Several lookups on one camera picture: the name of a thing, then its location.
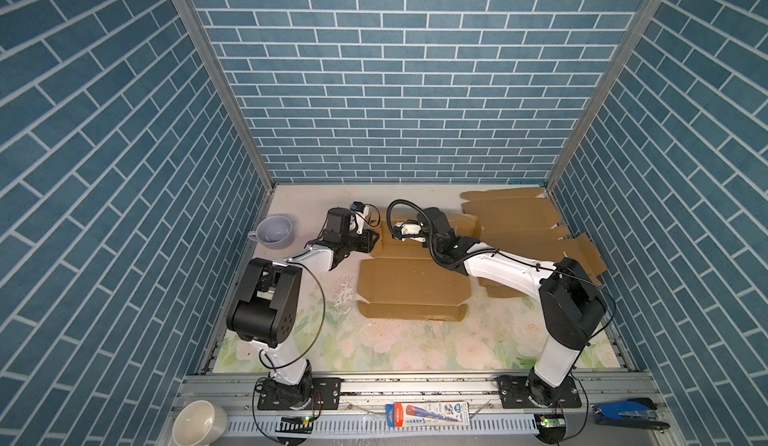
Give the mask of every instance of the white ceramic cup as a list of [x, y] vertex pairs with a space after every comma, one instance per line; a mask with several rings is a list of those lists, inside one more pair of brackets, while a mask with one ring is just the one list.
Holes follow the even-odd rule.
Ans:
[[284, 216], [270, 216], [259, 223], [255, 236], [248, 233], [248, 237], [269, 249], [287, 248], [293, 242], [293, 224]]
[[226, 429], [226, 412], [218, 404], [196, 401], [181, 410], [174, 423], [174, 441], [179, 446], [207, 446]]

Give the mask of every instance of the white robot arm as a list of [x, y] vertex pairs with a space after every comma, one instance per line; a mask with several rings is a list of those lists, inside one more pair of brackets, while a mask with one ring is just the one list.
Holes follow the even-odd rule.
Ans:
[[312, 367], [302, 359], [304, 353], [290, 335], [302, 268], [321, 274], [338, 266], [352, 251], [370, 252], [379, 235], [365, 228], [369, 215], [369, 206], [361, 202], [348, 209], [332, 208], [318, 239], [282, 259], [251, 259], [237, 286], [226, 326], [259, 351], [259, 359], [271, 370], [264, 388], [272, 389], [287, 407], [302, 407], [312, 390]]
[[[392, 208], [397, 205], [414, 209], [416, 221], [393, 225]], [[528, 390], [531, 400], [543, 407], [559, 400], [563, 381], [606, 313], [595, 284], [578, 262], [569, 258], [560, 263], [536, 261], [456, 236], [445, 213], [437, 208], [422, 210], [406, 200], [393, 201], [386, 220], [393, 238], [422, 242], [440, 266], [492, 279], [541, 302], [549, 337], [528, 375]]]

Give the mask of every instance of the cardboard sheet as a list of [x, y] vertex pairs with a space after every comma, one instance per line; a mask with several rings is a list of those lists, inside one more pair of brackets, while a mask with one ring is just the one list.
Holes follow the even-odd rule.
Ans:
[[360, 263], [358, 302], [367, 318], [461, 321], [472, 295], [466, 276], [431, 259], [368, 259]]
[[[557, 262], [564, 257], [579, 262], [595, 284], [598, 275], [608, 268], [600, 253], [586, 234], [567, 239], [567, 226], [561, 221], [554, 204], [544, 197], [542, 188], [516, 188], [512, 190], [467, 191], [462, 204], [467, 214], [478, 218], [480, 240], [494, 248], [542, 261]], [[523, 293], [507, 288], [489, 279], [480, 279], [488, 296], [515, 298]]]
[[[478, 237], [477, 218], [466, 214], [446, 214], [459, 236]], [[392, 222], [414, 220], [416, 213], [392, 214]], [[367, 318], [435, 319], [461, 321], [467, 313], [464, 302], [471, 292], [469, 278], [441, 268], [427, 248], [413, 240], [392, 238], [386, 219], [373, 228], [379, 233], [371, 256], [360, 262], [357, 292], [360, 313]]]

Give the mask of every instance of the stapler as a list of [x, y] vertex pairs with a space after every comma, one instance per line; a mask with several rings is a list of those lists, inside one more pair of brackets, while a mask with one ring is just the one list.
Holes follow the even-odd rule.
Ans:
[[630, 398], [626, 401], [596, 404], [596, 424], [621, 428], [653, 429], [663, 431], [669, 425], [658, 421], [656, 404], [650, 398]]

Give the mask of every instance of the brick wall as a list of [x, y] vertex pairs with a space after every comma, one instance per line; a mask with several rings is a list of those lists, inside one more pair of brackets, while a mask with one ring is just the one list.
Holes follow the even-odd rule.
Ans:
[[541, 182], [641, 0], [194, 0], [280, 182]]
[[0, 125], [0, 444], [149, 443], [254, 168], [170, 0], [0, 0]]
[[554, 190], [689, 444], [765, 444], [768, 0], [664, 0]]

